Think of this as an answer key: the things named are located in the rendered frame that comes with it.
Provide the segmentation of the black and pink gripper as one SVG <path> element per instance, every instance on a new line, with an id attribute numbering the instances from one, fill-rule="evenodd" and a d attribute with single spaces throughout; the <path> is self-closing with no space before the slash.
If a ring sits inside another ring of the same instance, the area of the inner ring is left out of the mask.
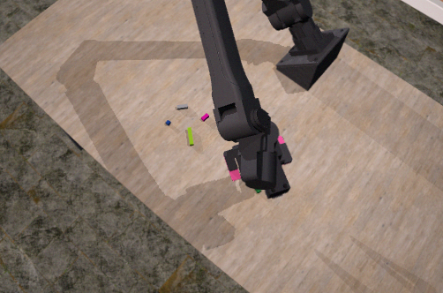
<path id="1" fill-rule="evenodd" d="M 292 156 L 289 152 L 287 144 L 284 142 L 282 136 L 279 136 L 278 143 L 279 143 L 281 150 L 282 150 L 282 157 L 280 159 L 281 165 L 286 165 L 286 164 L 291 163 L 293 159 L 292 159 Z M 227 164 L 232 181 L 236 181 L 238 179 L 241 179 L 241 176 L 240 176 L 241 157 L 238 155 L 238 145 L 235 145 L 232 147 L 232 149 L 225 151 L 223 153 L 223 156 L 224 156 L 225 162 Z M 237 162 L 236 162 L 235 158 L 236 158 Z M 238 166 L 237 166 L 237 164 L 238 164 Z M 239 173 L 239 171 L 240 171 L 240 173 Z"/>

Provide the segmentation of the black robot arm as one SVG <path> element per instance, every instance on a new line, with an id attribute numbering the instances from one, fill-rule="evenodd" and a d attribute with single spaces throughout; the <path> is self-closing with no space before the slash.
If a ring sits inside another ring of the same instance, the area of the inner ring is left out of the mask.
<path id="1" fill-rule="evenodd" d="M 333 32 L 321 33 L 315 25 L 310 0 L 261 1 L 275 30 L 289 27 L 295 44 L 289 50 L 291 56 L 319 54 L 334 38 Z M 281 197 L 290 186 L 280 163 L 279 129 L 261 108 L 245 75 L 225 1 L 191 3 L 210 73 L 218 132 L 223 139 L 239 143 L 245 185 L 265 190 L 268 199 Z"/>

